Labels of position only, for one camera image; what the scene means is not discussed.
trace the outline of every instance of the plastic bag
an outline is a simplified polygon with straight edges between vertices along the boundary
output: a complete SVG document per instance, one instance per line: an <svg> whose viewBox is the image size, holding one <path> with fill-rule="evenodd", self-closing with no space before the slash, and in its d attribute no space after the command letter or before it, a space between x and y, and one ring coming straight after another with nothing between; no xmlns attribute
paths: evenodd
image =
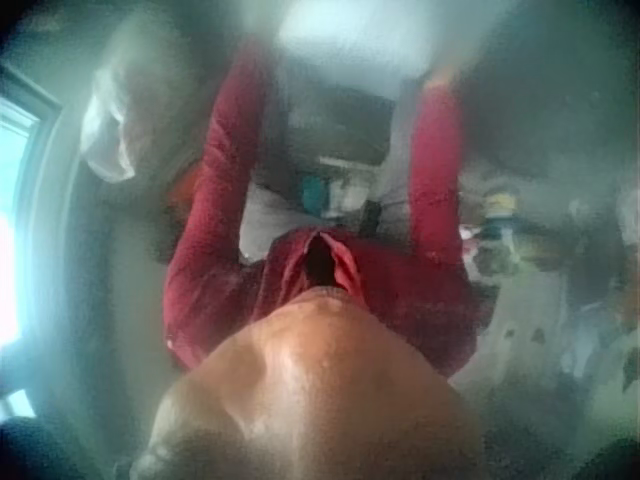
<svg viewBox="0 0 640 480"><path fill-rule="evenodd" d="M159 7L134 12L114 33L80 139L82 157L107 182L127 180L168 156L180 161L185 147L201 147L185 145L192 141L186 127L206 122L215 90L190 42Z"/></svg>

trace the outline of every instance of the teal object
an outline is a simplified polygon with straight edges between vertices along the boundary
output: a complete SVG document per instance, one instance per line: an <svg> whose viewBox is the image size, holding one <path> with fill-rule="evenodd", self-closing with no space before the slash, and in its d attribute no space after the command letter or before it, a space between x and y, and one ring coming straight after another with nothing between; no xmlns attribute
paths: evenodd
<svg viewBox="0 0 640 480"><path fill-rule="evenodd" d="M308 175L302 178L302 206L315 217L329 205L329 186L323 178Z"/></svg>

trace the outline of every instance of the person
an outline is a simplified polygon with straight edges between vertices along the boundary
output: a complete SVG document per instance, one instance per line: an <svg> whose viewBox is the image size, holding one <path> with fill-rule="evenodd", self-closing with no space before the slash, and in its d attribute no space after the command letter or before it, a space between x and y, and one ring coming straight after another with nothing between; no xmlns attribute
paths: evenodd
<svg viewBox="0 0 640 480"><path fill-rule="evenodd" d="M378 200L381 224L408 215L408 249L315 222L247 265L241 226L261 232L243 212L276 63L245 40L215 102L164 296L167 346L188 373L130 478L478 478L479 427L447 383L476 343L451 75L431 76L393 120L413 131L395 129ZM305 217L288 211L286 228Z"/></svg>

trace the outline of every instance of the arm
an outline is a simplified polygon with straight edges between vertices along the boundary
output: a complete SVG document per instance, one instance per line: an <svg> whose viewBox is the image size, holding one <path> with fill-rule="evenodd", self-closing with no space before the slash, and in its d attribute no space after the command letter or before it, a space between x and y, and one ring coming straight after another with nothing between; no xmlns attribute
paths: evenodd
<svg viewBox="0 0 640 480"><path fill-rule="evenodd" d="M234 328L248 308L242 302L250 301L246 289L242 296L251 275L238 262L238 239L258 156L268 70L259 44L246 43L215 102L193 207L169 265L165 331L169 347L188 366ZM219 315L203 315L204 309Z"/></svg>
<svg viewBox="0 0 640 480"><path fill-rule="evenodd" d="M411 143L409 203L413 252L461 265L458 172L462 135L458 104L447 82L426 87Z"/></svg>

